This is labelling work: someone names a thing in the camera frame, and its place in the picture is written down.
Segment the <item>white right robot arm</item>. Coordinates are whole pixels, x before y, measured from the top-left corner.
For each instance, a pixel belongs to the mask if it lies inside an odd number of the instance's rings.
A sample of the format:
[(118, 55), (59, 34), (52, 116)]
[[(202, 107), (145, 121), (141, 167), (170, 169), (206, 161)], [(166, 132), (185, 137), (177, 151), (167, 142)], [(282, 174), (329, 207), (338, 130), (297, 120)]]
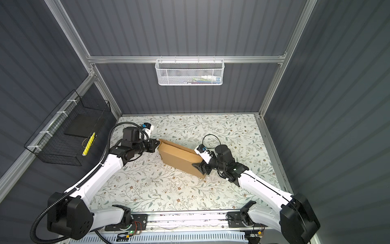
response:
[(216, 170), (222, 179), (256, 195), (268, 205), (264, 208), (253, 200), (244, 205), (240, 209), (240, 220), (244, 226), (273, 228), (290, 244), (308, 244), (320, 229), (321, 224), (304, 195), (293, 195), (262, 180), (247, 166), (237, 162), (227, 145), (218, 145), (210, 151), (200, 144), (195, 152), (202, 161), (194, 163), (193, 167), (202, 175)]

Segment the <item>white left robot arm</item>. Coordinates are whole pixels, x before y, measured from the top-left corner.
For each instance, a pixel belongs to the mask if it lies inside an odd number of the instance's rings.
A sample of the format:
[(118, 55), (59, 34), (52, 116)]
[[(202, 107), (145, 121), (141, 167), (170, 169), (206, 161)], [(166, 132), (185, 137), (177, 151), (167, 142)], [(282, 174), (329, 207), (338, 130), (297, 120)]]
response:
[(99, 189), (127, 163), (136, 161), (143, 153), (155, 152), (159, 141), (151, 138), (153, 129), (150, 123), (130, 123), (123, 129), (121, 139), (106, 146), (103, 158), (86, 176), (64, 193), (54, 193), (46, 211), (48, 231), (79, 240), (108, 225), (132, 228), (130, 208), (115, 204), (104, 210), (91, 210), (88, 206)]

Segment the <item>brown cardboard box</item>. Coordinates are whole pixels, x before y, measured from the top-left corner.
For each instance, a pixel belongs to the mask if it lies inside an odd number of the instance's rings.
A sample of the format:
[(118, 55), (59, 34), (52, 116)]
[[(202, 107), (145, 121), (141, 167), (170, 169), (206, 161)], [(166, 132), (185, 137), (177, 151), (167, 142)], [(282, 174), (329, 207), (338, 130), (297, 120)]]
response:
[(201, 163), (203, 160), (193, 149), (163, 139), (160, 139), (159, 142), (158, 152), (164, 164), (200, 179), (205, 178), (205, 175), (192, 165), (193, 163)]

